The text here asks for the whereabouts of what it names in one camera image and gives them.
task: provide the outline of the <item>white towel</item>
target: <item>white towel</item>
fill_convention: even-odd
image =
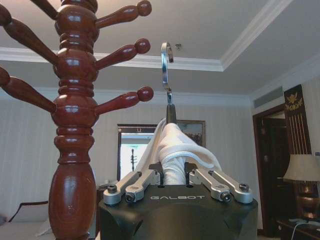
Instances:
[[[163,119],[158,124],[149,142],[137,171],[144,171],[150,164],[161,162],[165,185],[184,185],[186,183],[185,162],[198,162],[205,168],[216,167],[220,164],[209,150],[197,145],[174,124],[166,125]]]

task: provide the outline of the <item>lampshade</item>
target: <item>lampshade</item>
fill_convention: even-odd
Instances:
[[[320,182],[320,166],[311,154],[292,154],[283,177],[286,182]]]

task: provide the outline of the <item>coat rack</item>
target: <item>coat rack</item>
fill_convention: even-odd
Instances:
[[[0,68],[0,87],[14,98],[48,111],[58,126],[54,144],[60,151],[60,158],[49,194],[50,224],[57,240],[86,240],[96,208],[95,176],[89,165],[88,153],[95,141],[92,127],[99,115],[132,107],[139,101],[149,101],[154,95],[153,90],[146,86],[98,105],[93,99],[93,82],[99,70],[128,61],[136,54],[147,53],[150,43],[147,39],[140,39],[134,45],[123,46],[100,60],[93,55],[94,43],[101,28],[147,16],[152,7],[150,2],[143,0],[137,6],[125,6],[97,19],[97,0],[61,0],[58,10],[47,0],[31,1],[55,21],[55,29],[60,36],[57,54],[29,27],[12,18],[1,4],[0,26],[13,39],[53,65],[55,74],[60,78],[59,96],[52,102],[26,82],[9,76],[3,68]]]

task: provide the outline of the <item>lamp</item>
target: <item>lamp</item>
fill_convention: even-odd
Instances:
[[[294,184],[298,216],[319,218],[320,196],[317,183],[320,182],[320,166],[316,157],[311,154],[292,154],[283,180]]]

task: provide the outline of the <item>clothes hanger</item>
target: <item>clothes hanger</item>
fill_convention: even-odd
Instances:
[[[172,52],[171,45],[168,42],[164,42],[161,46],[161,62],[162,62],[162,84],[163,84],[164,90],[166,91],[167,101],[168,101],[168,104],[166,106],[166,123],[177,124],[176,107],[173,101],[172,90],[169,87],[169,83],[168,83],[168,61],[167,61],[168,58],[169,58],[169,63],[174,62],[174,55]]]

